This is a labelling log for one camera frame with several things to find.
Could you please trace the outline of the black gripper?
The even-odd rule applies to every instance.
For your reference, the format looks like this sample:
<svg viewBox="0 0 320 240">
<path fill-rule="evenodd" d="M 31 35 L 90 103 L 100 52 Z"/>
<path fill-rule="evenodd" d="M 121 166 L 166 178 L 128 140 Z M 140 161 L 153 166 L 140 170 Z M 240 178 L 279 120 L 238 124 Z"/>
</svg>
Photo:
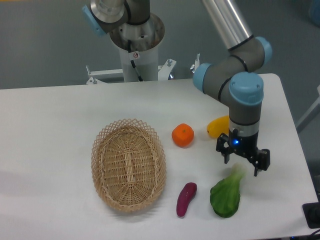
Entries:
<svg viewBox="0 0 320 240">
<path fill-rule="evenodd" d="M 266 171 L 271 164 L 271 153 L 269 149 L 258 149 L 259 132 L 250 136 L 238 135 L 238 130 L 229 130 L 229 136 L 221 133 L 217 138 L 216 151 L 221 153 L 224 163 L 230 160 L 230 154 L 235 153 L 238 156 L 248 159 L 254 166 L 254 176 L 259 172 Z"/>
</svg>

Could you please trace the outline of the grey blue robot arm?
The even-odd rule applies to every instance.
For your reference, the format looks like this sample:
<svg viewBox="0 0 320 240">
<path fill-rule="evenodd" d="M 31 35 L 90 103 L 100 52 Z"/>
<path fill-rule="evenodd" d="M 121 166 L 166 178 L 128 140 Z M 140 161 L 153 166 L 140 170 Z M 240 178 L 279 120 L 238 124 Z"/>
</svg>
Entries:
<svg viewBox="0 0 320 240">
<path fill-rule="evenodd" d="M 216 150 L 226 162 L 231 154 L 246 158 L 256 172 L 270 166 L 270 151 L 257 146 L 264 83 L 256 70 L 272 57 L 270 43 L 254 36 L 232 0 L 205 0 L 203 6 L 229 55 L 218 65 L 194 64 L 193 84 L 229 109 L 228 132 L 218 136 Z M 108 34 L 124 53 L 126 82 L 156 81 L 158 59 L 146 57 L 163 40 L 162 21 L 148 0 L 92 0 L 82 8 L 97 35 Z"/>
</svg>

